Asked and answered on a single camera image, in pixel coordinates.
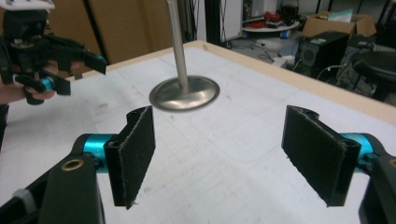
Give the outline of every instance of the floor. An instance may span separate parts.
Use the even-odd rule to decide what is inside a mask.
[[[287,39],[280,39],[278,35],[279,33],[250,33],[244,37],[231,40],[231,50],[255,58],[264,63],[273,63],[279,57],[289,58],[287,69],[292,70],[294,66],[293,58],[298,49],[300,33],[298,31],[292,31]],[[375,50],[394,49],[375,46]],[[343,73],[338,74],[335,85],[349,91],[354,91],[357,94],[370,97],[375,90],[375,85],[367,83],[364,78],[361,78],[356,88],[353,89],[357,76],[358,74],[356,74],[352,69],[345,69]],[[396,90],[389,95],[385,100],[385,103],[396,106]]]

